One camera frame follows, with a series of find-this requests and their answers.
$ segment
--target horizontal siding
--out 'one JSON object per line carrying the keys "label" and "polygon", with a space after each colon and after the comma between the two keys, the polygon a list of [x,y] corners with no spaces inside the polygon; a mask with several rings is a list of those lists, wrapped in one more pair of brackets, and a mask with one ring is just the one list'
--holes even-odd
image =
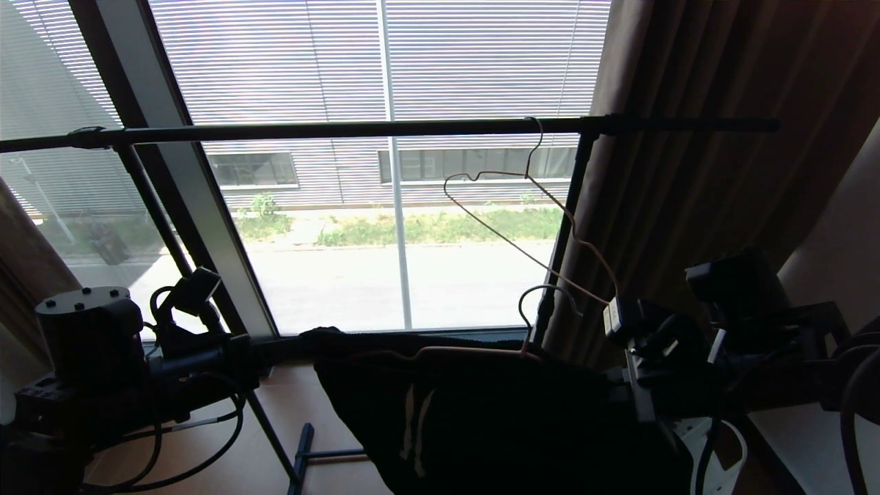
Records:
{"label": "horizontal siding", "polygon": [[[4,3],[4,13],[8,5]],[[23,18],[20,25],[30,26],[30,34],[13,36],[33,52],[28,52],[33,67],[27,69],[45,79],[38,81],[44,85],[35,85],[33,94],[51,100],[59,112],[43,119],[55,127],[35,122],[21,132],[38,136],[84,125],[117,126],[118,117],[66,2],[35,5],[29,0],[14,2],[18,16],[13,17]],[[398,120],[589,113],[609,3],[388,0],[387,5]],[[385,119],[373,0],[150,0],[150,7],[197,124]],[[53,63],[61,72],[66,67],[66,76],[45,76],[48,69],[41,68]],[[14,97],[7,93],[4,112],[14,107],[8,103]],[[22,122],[28,122],[25,106],[15,111]],[[7,137],[7,128],[3,130]],[[522,148],[537,141],[537,135],[403,137],[398,144],[401,150],[430,150]],[[548,136],[544,145],[574,146],[576,136]],[[296,187],[224,189],[233,210],[248,206],[260,191],[270,192],[282,207],[290,208],[392,200],[391,188],[379,178],[378,151],[388,149],[384,138],[244,141],[204,147],[208,154],[291,154]],[[38,151],[27,162],[47,176],[41,176],[40,183],[56,207],[60,204],[67,211],[141,205],[112,153],[59,152],[63,156]],[[33,186],[19,177],[14,187],[41,207]],[[567,185],[553,183],[551,188],[564,196]],[[467,201],[500,202],[516,201],[530,186],[478,183],[455,189],[457,197]],[[407,184],[403,199],[407,204],[447,202],[436,184]]]}

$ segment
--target building window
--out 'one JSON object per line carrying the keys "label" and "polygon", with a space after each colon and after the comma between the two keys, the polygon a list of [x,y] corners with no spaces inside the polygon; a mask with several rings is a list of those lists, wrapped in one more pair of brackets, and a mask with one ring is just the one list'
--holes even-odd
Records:
{"label": "building window", "polygon": [[209,155],[220,186],[296,185],[290,153],[239,153]]}
{"label": "building window", "polygon": [[[521,174],[529,157],[529,148],[490,148],[472,150],[420,150],[400,152],[400,180],[442,181],[453,174],[498,170]],[[567,179],[575,166],[574,147],[540,148],[532,155],[532,177],[536,179]],[[388,151],[379,152],[379,176],[382,183],[391,182]],[[487,179],[510,179],[509,175],[485,174]]]}

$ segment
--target building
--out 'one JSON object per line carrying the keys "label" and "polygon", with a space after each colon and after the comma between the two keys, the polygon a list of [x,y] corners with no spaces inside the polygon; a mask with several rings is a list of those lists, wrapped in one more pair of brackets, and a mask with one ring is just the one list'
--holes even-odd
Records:
{"label": "building", "polygon": [[[609,3],[388,0],[387,30],[378,22],[383,3],[152,0],[150,6],[197,124],[589,113]],[[3,45],[10,47],[0,85],[3,138],[117,127],[66,2],[44,3],[39,12],[29,1],[0,4]],[[392,108],[383,79],[385,36]],[[537,138],[399,138],[404,204],[447,201],[441,184],[450,174],[521,172]],[[568,189],[575,145],[576,136],[547,137],[533,159],[532,174],[557,195]],[[392,202],[385,138],[204,147],[233,210],[262,193],[286,209]],[[4,156],[0,173],[35,215],[46,215],[50,203],[62,216],[143,209],[111,151],[34,151],[22,158],[30,172]],[[531,186],[516,179],[456,187],[457,197],[480,203],[526,194],[534,194]]]}

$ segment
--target curtain fold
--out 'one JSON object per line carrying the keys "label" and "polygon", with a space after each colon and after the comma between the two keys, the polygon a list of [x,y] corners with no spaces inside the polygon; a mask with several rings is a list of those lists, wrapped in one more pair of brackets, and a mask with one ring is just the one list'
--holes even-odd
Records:
{"label": "curtain fold", "polygon": [[[776,266],[785,261],[880,115],[878,24],[877,3],[614,3],[594,114],[782,122],[775,134],[651,133],[596,143],[576,234],[605,254],[623,294],[699,316],[685,268],[746,246],[763,248]],[[570,240],[562,274],[612,295],[595,257]],[[545,347],[588,366],[616,364],[602,307],[581,304],[580,321],[557,304]]]}
{"label": "curtain fold", "polygon": [[[33,308],[43,299],[80,287],[61,257],[52,249],[6,182],[0,179],[0,323],[44,366],[49,366]],[[4,355],[12,349],[3,349]],[[13,360],[3,359],[2,366]]]}

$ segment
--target sidewalk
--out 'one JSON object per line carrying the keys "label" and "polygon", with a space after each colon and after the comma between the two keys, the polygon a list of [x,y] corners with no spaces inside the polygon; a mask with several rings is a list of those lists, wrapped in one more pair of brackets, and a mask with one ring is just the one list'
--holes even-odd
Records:
{"label": "sidewalk", "polygon": [[[552,241],[522,242],[549,261]],[[320,325],[343,330],[403,329],[396,247],[261,250],[248,245],[251,264],[279,330],[298,333]],[[413,324],[417,329],[524,324],[520,294],[542,284],[546,271],[504,242],[407,246]],[[180,274],[169,255],[154,261],[71,264],[87,285],[123,285],[145,316],[150,295]],[[534,314],[539,292],[526,299]],[[181,318],[189,328],[197,321]]]}

